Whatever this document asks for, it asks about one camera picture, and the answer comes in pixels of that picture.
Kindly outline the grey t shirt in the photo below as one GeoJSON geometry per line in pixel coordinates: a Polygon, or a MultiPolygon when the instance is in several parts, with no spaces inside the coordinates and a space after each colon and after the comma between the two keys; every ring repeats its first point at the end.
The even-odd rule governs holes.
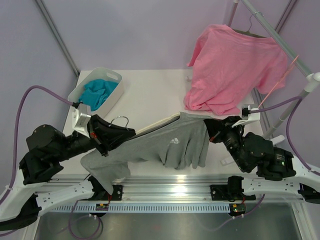
{"type": "Polygon", "coordinates": [[[129,162],[159,162],[176,170],[203,168],[210,143],[205,119],[204,115],[180,112],[176,119],[125,141],[107,156],[93,150],[80,164],[109,194],[114,190],[113,181],[130,177],[129,162]]]}

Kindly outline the cream hanger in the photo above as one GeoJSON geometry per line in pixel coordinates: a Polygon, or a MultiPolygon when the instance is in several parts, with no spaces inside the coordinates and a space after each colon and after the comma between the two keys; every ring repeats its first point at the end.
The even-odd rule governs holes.
{"type": "Polygon", "coordinates": [[[112,121],[110,123],[107,124],[107,129],[109,131],[112,131],[112,132],[115,132],[115,133],[124,133],[125,135],[128,135],[130,138],[131,137],[135,137],[139,134],[144,134],[146,133],[147,131],[153,131],[154,129],[159,129],[159,128],[162,128],[164,126],[167,126],[168,124],[178,120],[181,116],[181,113],[180,112],[177,112],[175,114],[172,114],[170,115],[169,117],[165,117],[161,120],[158,120],[138,131],[136,131],[135,129],[133,128],[129,128],[128,127],[128,124],[130,122],[129,118],[127,116],[124,116],[124,115],[120,115],[120,116],[117,116],[117,117],[114,117],[112,119],[112,121]],[[126,119],[126,124],[125,126],[118,126],[118,125],[115,125],[114,124],[114,121],[117,120],[117,119],[126,119]]]}

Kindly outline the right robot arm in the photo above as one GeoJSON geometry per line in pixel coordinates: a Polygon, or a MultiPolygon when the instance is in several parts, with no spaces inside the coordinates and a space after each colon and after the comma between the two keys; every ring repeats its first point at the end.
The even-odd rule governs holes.
{"type": "Polygon", "coordinates": [[[228,177],[226,193],[232,199],[257,194],[301,196],[307,203],[320,202],[319,173],[296,154],[273,145],[253,132],[244,134],[239,116],[204,120],[209,141],[222,143],[243,173],[256,169],[256,178],[228,177]]]}

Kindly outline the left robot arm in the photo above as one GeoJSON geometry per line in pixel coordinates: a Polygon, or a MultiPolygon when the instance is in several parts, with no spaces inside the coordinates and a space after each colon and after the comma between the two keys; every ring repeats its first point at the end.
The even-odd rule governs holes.
{"type": "Polygon", "coordinates": [[[63,170],[61,162],[90,150],[103,157],[136,135],[133,128],[122,127],[93,115],[85,133],[64,135],[51,125],[41,125],[26,139],[29,151],[19,162],[13,186],[0,203],[1,231],[14,231],[34,223],[46,212],[68,202],[101,200],[107,187],[90,176],[71,187],[56,192],[39,193],[45,183],[63,170]]]}

